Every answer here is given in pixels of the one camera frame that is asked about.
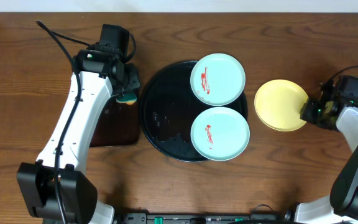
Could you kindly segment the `green yellow sponge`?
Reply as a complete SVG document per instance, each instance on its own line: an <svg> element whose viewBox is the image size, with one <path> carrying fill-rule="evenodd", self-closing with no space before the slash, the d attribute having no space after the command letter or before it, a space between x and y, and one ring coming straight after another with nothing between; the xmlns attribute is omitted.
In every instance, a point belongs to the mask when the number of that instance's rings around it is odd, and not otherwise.
<svg viewBox="0 0 358 224"><path fill-rule="evenodd" d="M135 93L126 93L123 96L117 97L116 102L121 104L133 105L137 101Z"/></svg>

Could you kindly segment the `yellow plate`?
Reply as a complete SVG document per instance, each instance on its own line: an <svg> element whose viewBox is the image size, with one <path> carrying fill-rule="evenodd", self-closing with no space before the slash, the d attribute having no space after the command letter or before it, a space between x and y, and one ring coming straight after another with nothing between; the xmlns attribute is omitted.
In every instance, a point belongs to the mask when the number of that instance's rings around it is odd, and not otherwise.
<svg viewBox="0 0 358 224"><path fill-rule="evenodd" d="M308 95L298 84L289 80L271 80L255 94L254 107L259 119L276 131L295 131L306 124L300 111Z"/></svg>

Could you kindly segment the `light blue plate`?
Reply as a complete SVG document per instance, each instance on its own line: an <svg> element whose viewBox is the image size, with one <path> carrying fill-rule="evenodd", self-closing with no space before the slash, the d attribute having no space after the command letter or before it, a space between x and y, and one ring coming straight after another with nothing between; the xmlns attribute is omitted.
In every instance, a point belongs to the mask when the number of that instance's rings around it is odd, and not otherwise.
<svg viewBox="0 0 358 224"><path fill-rule="evenodd" d="M195 118L190 137L194 148L203 157L228 161L244 152L250 141L250 128L236 110L213 107Z"/></svg>

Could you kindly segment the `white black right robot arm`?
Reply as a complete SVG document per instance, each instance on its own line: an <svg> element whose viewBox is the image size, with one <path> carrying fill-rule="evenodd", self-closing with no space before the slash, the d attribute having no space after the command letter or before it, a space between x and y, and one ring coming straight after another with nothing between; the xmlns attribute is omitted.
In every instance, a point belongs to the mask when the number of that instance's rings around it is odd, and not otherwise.
<svg viewBox="0 0 358 224"><path fill-rule="evenodd" d="M308 99L301 118L320 128L333 128L346 139L352 154L328 196L299 203L284 216L293 223L358 223L358 102L353 98Z"/></svg>

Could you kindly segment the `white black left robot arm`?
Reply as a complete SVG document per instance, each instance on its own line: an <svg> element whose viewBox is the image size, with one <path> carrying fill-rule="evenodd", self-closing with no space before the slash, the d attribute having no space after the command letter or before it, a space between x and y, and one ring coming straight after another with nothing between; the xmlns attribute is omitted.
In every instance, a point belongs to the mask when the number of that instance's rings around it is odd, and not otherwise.
<svg viewBox="0 0 358 224"><path fill-rule="evenodd" d="M81 50L58 123L36 161L23 162L17 182L30 216L63 223L112 223L114 208L98 200L86 160L102 110L140 87L131 56Z"/></svg>

